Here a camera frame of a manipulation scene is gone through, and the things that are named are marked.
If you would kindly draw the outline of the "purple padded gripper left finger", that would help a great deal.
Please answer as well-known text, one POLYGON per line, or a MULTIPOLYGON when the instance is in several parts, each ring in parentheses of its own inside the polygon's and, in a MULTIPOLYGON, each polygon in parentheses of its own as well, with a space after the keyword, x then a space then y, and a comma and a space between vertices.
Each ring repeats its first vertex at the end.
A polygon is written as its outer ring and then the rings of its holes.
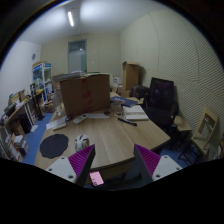
POLYGON ((95 145, 90 145, 69 157, 59 157, 47 171, 78 186, 84 186, 94 157, 95 145))

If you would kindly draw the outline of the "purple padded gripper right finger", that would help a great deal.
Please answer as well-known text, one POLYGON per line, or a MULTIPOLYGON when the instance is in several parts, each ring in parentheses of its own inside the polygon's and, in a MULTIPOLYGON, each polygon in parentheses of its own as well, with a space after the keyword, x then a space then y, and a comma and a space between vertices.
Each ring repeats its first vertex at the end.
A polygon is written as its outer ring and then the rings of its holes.
POLYGON ((157 181, 182 169, 168 155, 160 156, 152 150, 137 144, 134 145, 134 157, 140 166, 141 174, 144 177, 151 178, 153 181, 157 181))

